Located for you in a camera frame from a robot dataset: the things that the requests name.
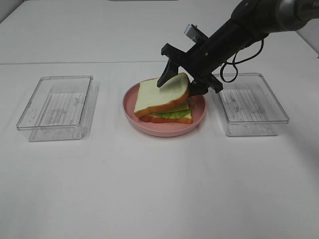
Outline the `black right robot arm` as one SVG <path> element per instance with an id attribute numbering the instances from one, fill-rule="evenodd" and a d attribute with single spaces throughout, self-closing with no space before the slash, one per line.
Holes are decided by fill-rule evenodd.
<path id="1" fill-rule="evenodd" d="M 157 86 L 176 76 L 182 67 L 193 77 L 190 96 L 204 95 L 208 88 L 219 93 L 223 85 L 212 72 L 228 64 L 236 66 L 237 62 L 228 62 L 230 57 L 255 42 L 263 42 L 270 33 L 299 30 L 318 16 L 317 0 L 243 0 L 210 37 L 197 26 L 188 25 L 184 33 L 195 44 L 187 52 L 165 45 L 161 54 L 168 57 L 168 62 Z"/>

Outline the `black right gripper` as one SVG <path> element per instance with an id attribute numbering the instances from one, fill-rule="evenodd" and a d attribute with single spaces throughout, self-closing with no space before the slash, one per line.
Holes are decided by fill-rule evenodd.
<path id="1" fill-rule="evenodd" d="M 223 85 L 212 71 L 218 67 L 213 60 L 214 41 L 218 35 L 211 35 L 206 41 L 196 43 L 187 52 L 183 52 L 170 44 L 165 44 L 161 49 L 161 55 L 168 57 L 164 72 L 157 81 L 160 88 L 172 77 L 178 75 L 178 68 L 182 67 L 192 77 L 193 81 L 189 86 L 189 97 L 205 95 L 208 88 L 212 88 L 216 93 L 223 89 Z"/>

